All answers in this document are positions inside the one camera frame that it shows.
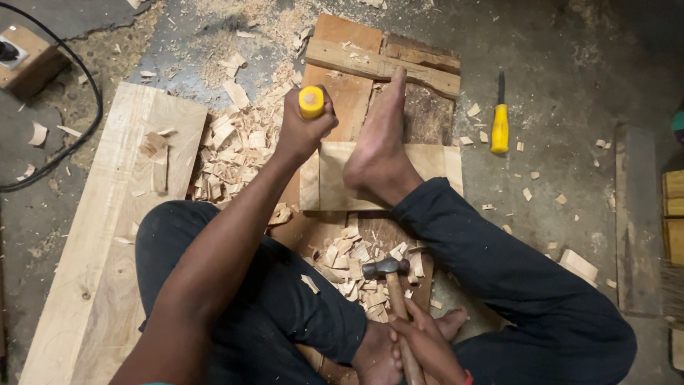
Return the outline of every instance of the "hammer head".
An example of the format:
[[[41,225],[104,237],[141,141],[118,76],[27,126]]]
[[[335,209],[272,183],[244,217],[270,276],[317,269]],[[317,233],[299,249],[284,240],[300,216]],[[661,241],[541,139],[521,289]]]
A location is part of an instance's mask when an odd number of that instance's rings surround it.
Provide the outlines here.
[[[406,273],[410,268],[407,260],[397,260],[387,257],[379,262],[366,263],[361,266],[363,277],[367,280],[376,280],[380,275],[389,273]]]

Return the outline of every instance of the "red bracelet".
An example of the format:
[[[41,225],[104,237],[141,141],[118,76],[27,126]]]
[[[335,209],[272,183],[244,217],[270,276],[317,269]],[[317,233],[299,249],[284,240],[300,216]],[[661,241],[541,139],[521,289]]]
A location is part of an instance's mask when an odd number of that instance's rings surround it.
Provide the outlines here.
[[[463,381],[463,385],[473,385],[473,375],[470,374],[470,372],[467,369],[464,370],[466,371],[468,377],[466,377],[466,380]]]

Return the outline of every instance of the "black cable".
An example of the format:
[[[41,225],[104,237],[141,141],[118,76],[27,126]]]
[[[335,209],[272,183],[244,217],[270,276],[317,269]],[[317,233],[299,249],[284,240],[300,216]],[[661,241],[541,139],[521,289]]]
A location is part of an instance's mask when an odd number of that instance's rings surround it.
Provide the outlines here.
[[[0,193],[8,193],[10,191],[15,191],[20,188],[28,186],[30,183],[34,182],[38,177],[40,177],[42,174],[50,170],[53,166],[55,166],[57,163],[59,163],[62,159],[64,159],[69,153],[74,151],[78,146],[82,145],[92,134],[92,132],[95,130],[97,127],[98,123],[100,123],[100,120],[102,120],[102,96],[100,95],[100,91],[97,89],[97,86],[95,85],[95,80],[93,80],[90,72],[86,68],[86,65],[79,59],[78,56],[74,53],[74,51],[71,51],[69,47],[64,44],[64,41],[57,37],[48,27],[45,27],[40,21],[36,20],[34,17],[29,15],[28,13],[19,10],[16,7],[13,7],[12,5],[3,3],[0,1],[0,8],[7,8],[11,11],[14,11],[21,16],[24,16],[25,18],[29,19],[30,21],[34,22],[38,27],[42,28],[43,31],[45,31],[50,37],[55,39],[55,41],[62,47],[64,50],[69,52],[69,55],[71,55],[72,58],[76,61],[76,63],[83,69],[83,72],[85,72],[85,76],[88,77],[88,81],[90,81],[90,85],[92,86],[92,90],[95,92],[95,99],[97,101],[97,115],[95,116],[95,119],[93,122],[90,124],[90,127],[81,135],[80,138],[76,139],[74,143],[71,144],[71,146],[67,147],[66,150],[62,151],[55,159],[52,159],[50,162],[45,164],[43,167],[39,168],[36,170],[33,175],[30,177],[21,180],[19,182],[15,183],[10,183],[10,184],[5,184],[0,186]]]

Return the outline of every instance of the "hand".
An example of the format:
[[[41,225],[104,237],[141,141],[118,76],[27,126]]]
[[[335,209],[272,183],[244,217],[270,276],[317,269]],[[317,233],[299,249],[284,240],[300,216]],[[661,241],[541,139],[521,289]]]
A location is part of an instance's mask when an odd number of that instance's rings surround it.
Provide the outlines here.
[[[302,118],[299,107],[299,88],[293,88],[285,95],[285,111],[276,153],[288,159],[294,159],[299,165],[309,159],[318,148],[321,139],[339,124],[332,109],[330,95],[325,87],[318,87],[323,90],[325,111],[321,116],[311,120]]]
[[[413,315],[413,323],[392,314],[392,328],[403,336],[425,374],[440,384],[462,384],[468,375],[458,363],[449,343],[439,331],[434,319],[414,301],[404,298],[406,309]]]

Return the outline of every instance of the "hammer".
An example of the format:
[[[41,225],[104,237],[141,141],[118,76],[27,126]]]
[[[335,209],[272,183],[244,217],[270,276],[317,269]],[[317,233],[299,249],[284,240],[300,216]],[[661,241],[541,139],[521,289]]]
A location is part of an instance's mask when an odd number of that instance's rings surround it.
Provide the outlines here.
[[[380,275],[385,276],[392,311],[398,317],[406,320],[408,320],[408,313],[406,312],[406,303],[404,302],[404,292],[402,292],[402,286],[399,284],[399,275],[397,273],[407,273],[409,268],[410,264],[407,260],[399,261],[392,257],[361,266],[363,277],[366,279],[376,280]],[[402,336],[399,336],[399,348],[402,351],[402,364],[404,365],[406,383],[408,385],[424,385],[425,376],[423,368],[416,361],[411,348],[408,346],[408,342]]]

